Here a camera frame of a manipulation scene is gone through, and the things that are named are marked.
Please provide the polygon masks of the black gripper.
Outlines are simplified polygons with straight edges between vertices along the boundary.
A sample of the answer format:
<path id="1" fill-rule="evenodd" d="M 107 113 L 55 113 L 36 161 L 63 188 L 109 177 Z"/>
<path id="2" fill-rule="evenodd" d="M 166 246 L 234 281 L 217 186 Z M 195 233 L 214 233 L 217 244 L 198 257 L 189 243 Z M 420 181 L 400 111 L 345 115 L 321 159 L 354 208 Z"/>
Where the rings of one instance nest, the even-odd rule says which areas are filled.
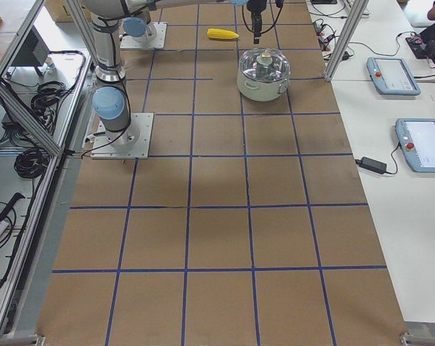
<path id="1" fill-rule="evenodd" d="M 262 32 L 262 15 L 260 12 L 266 10 L 266 0 L 249 0 L 247 2 L 247 9 L 251 13 L 252 31 L 253 31 L 253 43 L 258 44 L 261 38 Z"/>

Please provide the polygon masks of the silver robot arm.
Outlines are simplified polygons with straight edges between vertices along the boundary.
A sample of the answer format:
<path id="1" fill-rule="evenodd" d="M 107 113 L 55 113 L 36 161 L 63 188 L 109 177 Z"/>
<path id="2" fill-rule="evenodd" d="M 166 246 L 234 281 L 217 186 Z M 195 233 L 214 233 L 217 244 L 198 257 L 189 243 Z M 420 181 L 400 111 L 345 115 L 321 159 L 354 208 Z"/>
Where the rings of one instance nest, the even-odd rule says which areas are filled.
<path id="1" fill-rule="evenodd" d="M 105 127 L 109 145 L 135 143 L 139 136 L 133 124 L 131 105 L 126 91 L 126 72 L 120 57 L 120 30 L 143 43 L 153 40 L 157 32 L 150 12 L 179 6 L 200 4 L 200 1 L 84 1 L 91 12 L 95 39 L 99 86 L 92 97 L 92 106 Z"/>
<path id="2" fill-rule="evenodd" d="M 148 11 L 142 12 L 135 17 L 127 17 L 122 21 L 124 33 L 139 42 L 153 40 L 157 36 L 157 30 L 151 21 Z"/>

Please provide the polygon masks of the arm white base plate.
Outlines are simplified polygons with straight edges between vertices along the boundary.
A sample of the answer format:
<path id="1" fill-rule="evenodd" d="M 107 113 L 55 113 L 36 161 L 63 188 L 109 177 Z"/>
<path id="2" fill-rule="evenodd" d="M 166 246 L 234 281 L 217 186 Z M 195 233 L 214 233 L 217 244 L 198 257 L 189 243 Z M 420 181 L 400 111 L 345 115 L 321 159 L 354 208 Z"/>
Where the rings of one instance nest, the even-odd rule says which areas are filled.
<path id="1" fill-rule="evenodd" d="M 98 131 L 105 132 L 97 136 L 94 149 L 90 151 L 92 159 L 147 159 L 153 128 L 153 113 L 132 113 L 131 124 L 118 138 L 119 134 L 106 132 L 100 120 Z"/>
<path id="2" fill-rule="evenodd" d="M 125 34 L 120 41 L 121 50 L 162 50 L 167 32 L 166 22 L 150 22 L 142 36 Z"/>

